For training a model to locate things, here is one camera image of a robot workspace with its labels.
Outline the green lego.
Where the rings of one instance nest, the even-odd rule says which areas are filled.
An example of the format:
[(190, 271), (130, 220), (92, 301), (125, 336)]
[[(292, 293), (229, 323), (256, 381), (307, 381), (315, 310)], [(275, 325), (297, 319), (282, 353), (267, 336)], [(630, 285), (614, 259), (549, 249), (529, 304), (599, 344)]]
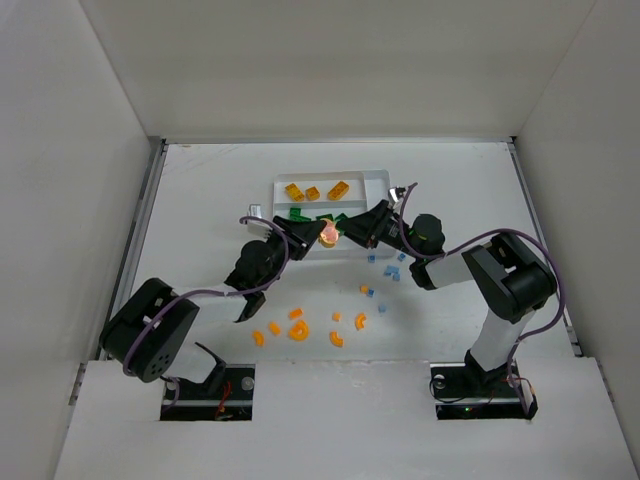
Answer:
[(302, 214), (302, 210), (297, 207), (289, 209), (289, 219), (295, 222), (309, 222), (310, 218)]

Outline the green square lego brick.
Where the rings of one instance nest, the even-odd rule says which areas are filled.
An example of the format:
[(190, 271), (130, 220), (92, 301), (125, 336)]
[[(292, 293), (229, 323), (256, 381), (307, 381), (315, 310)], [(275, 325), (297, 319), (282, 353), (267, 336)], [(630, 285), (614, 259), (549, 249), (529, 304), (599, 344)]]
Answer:
[(348, 215), (346, 215), (344, 212), (340, 213), (339, 215), (337, 215), (334, 218), (334, 223), (337, 225), (339, 222), (341, 222), (342, 220), (348, 219)]

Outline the orange round figure piece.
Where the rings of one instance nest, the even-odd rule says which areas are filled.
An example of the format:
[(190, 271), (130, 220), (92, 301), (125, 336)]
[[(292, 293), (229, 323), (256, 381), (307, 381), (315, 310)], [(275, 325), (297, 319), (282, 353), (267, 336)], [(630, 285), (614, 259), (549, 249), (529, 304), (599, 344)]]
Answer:
[(323, 222), (325, 223), (325, 226), (319, 234), (318, 242), (324, 248), (333, 248), (336, 246), (336, 244), (339, 241), (340, 232), (336, 228), (336, 225), (334, 222), (327, 222), (327, 221), (323, 221)]

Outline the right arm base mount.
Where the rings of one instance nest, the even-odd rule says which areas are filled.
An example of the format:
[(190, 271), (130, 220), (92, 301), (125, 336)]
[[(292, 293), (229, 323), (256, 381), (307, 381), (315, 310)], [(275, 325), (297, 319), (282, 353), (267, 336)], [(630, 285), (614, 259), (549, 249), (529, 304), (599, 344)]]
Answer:
[(485, 383), (464, 363), (431, 364), (430, 374), (438, 420), (532, 420), (538, 413), (535, 390), (516, 366), (511, 377), (501, 371)]

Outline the yellow long lego brick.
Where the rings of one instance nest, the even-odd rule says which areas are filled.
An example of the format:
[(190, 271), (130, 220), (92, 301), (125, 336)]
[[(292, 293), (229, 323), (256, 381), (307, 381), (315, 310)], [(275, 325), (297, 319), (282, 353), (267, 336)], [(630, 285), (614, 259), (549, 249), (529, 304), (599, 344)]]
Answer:
[(327, 199), (330, 201), (340, 201), (349, 191), (350, 185), (344, 181), (336, 183), (328, 192)]

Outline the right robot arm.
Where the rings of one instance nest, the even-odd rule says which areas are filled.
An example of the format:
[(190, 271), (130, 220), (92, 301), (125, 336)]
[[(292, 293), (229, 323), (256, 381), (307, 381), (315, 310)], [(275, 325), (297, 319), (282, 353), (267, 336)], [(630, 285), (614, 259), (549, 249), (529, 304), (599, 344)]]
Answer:
[(475, 286), (486, 305), (486, 318), (464, 363), (467, 376), (478, 385), (507, 375), (526, 324), (559, 292), (551, 262), (541, 260), (529, 248), (534, 241), (515, 230), (492, 231), (486, 243), (474, 239), (449, 253), (439, 218), (421, 214), (407, 224), (386, 200), (339, 220), (337, 228), (363, 248), (383, 243), (412, 257), (411, 277), (424, 290)]

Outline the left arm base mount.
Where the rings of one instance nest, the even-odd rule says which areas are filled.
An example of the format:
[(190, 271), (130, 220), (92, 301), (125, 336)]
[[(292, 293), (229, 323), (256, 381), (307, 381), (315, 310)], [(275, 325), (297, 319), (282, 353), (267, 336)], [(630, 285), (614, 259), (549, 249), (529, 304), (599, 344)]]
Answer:
[(250, 421), (255, 376), (253, 364), (229, 364), (199, 342), (186, 345), (162, 377), (165, 387), (160, 419)]

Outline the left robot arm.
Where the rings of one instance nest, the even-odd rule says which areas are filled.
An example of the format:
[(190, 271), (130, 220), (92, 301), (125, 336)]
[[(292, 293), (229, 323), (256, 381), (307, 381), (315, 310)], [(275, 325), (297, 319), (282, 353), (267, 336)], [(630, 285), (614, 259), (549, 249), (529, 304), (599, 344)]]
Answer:
[(245, 216), (243, 224), (260, 223), (266, 235), (245, 243), (223, 283), (177, 293), (159, 278), (146, 280), (103, 327), (99, 346), (122, 365), (123, 373), (144, 383), (187, 380), (210, 386), (220, 359), (187, 341), (197, 324), (199, 300), (210, 300), (216, 320), (241, 323), (266, 302), (265, 291), (280, 279), (286, 265), (304, 259), (328, 223), (321, 220), (272, 220)]

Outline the yellow square lego brick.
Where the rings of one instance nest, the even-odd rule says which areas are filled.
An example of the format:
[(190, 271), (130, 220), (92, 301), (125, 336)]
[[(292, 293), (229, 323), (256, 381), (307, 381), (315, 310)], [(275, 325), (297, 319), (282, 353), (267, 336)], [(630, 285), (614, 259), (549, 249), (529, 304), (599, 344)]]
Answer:
[(320, 192), (315, 186), (311, 186), (305, 190), (305, 196), (308, 201), (316, 201), (320, 199)]

